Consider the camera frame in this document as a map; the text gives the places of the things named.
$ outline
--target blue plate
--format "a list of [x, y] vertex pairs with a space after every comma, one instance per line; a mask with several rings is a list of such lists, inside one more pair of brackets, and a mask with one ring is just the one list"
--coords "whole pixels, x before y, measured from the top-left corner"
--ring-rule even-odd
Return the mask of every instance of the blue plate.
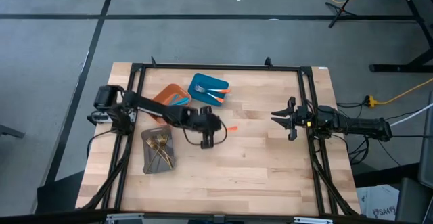
[[[214, 99], [212, 96], [208, 95], [207, 93], [200, 93], [194, 89], [195, 85], [199, 85], [206, 89], [228, 89], [229, 83], [227, 81], [222, 81], [221, 79], [212, 78], [211, 76], [207, 76], [204, 74], [196, 74], [192, 78], [191, 84], [188, 88], [188, 93], [191, 95], [193, 99], [196, 99], [198, 101], [213, 105], [213, 106], [221, 106], [222, 103], [218, 102], [216, 99]], [[221, 99], [224, 99], [225, 94], [214, 92], [214, 91], [208, 91], [210, 94], [215, 95]]]

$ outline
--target orange bowl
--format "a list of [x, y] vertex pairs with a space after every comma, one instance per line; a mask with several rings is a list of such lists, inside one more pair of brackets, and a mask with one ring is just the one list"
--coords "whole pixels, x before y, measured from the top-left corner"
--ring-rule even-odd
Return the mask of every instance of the orange bowl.
[[[168, 105], [171, 100], [174, 98], [175, 95], [178, 95], [179, 99], [182, 99], [184, 97], [189, 98], [189, 102], [187, 104], [183, 104], [183, 106], [188, 106], [191, 103], [191, 95], [186, 92], [186, 90], [182, 89], [180, 86], [176, 84], [169, 84], [167, 87], [165, 87], [155, 98], [153, 99], [156, 102], [159, 102], [164, 105]], [[150, 115], [159, 125], [166, 125], [167, 123], [164, 121], [164, 119], [159, 118], [154, 115]]]

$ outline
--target silver fork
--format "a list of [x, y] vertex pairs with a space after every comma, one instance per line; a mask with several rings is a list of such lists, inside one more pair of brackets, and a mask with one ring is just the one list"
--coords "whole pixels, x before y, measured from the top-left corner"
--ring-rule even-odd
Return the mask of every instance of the silver fork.
[[219, 93], [229, 93], [231, 91], [230, 89], [206, 89], [206, 88], [199, 86], [198, 84], [196, 84], [194, 86], [194, 90], [196, 90], [200, 93], [206, 93], [207, 91], [215, 91], [215, 92], [219, 92]]

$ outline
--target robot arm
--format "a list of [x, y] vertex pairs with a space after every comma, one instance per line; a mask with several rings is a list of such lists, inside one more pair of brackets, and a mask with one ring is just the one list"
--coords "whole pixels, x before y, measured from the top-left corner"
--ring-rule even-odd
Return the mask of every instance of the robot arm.
[[[118, 92], [123, 96], [119, 104], [116, 102]], [[133, 126], [129, 114], [136, 110], [163, 118], [174, 127], [202, 133], [203, 140], [200, 142], [202, 149], [214, 146], [214, 133], [221, 129], [221, 119], [212, 113], [210, 106], [200, 108], [200, 113], [197, 109], [187, 106], [166, 106], [115, 85], [101, 86], [93, 106], [111, 119], [112, 130], [121, 135], [131, 133]], [[90, 119], [97, 122], [94, 116], [90, 116]]]
[[348, 118], [330, 106], [318, 106], [317, 113], [313, 114], [307, 106], [298, 106], [295, 110], [295, 105], [296, 100], [291, 97], [285, 110], [272, 112], [274, 116], [289, 118], [271, 118], [285, 129], [290, 129], [290, 141], [297, 136], [295, 126], [310, 127], [314, 136], [322, 139], [329, 139], [332, 133], [365, 135], [380, 141], [389, 141], [392, 137], [390, 125], [383, 118]]

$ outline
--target wooden tabletop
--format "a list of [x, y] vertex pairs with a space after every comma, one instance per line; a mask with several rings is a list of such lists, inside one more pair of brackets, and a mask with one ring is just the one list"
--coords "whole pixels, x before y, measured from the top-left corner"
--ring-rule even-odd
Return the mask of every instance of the wooden tabletop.
[[[108, 83], [126, 88], [130, 69], [131, 63], [114, 63]], [[186, 142], [181, 129], [173, 128], [176, 168], [166, 173], [144, 175], [140, 133], [158, 125], [148, 114], [139, 112], [121, 210], [317, 215], [305, 130], [298, 128], [298, 139], [290, 142], [289, 131], [270, 119], [272, 111], [286, 108], [290, 96], [300, 102], [297, 74], [148, 68], [142, 96], [153, 98], [171, 83], [187, 90], [197, 72], [229, 82], [232, 92], [221, 107], [213, 106], [212, 110], [228, 127], [238, 126], [238, 130], [229, 132], [227, 140], [213, 149], [201, 150]], [[328, 69], [313, 68], [313, 76], [319, 104], [336, 108]], [[190, 106], [199, 108], [204, 105], [193, 100]], [[109, 130], [110, 126], [97, 125], [95, 134]], [[216, 133], [215, 141], [223, 137], [223, 131]], [[200, 142], [198, 133], [187, 134], [192, 141]], [[115, 137], [106, 134], [93, 141], [77, 207], [86, 204], [106, 180]], [[327, 139], [326, 144], [334, 184], [352, 208], [360, 212], [346, 146], [336, 138]], [[117, 183], [112, 189], [109, 206], [114, 204], [116, 190]], [[329, 212], [323, 183], [322, 190], [325, 209]]]

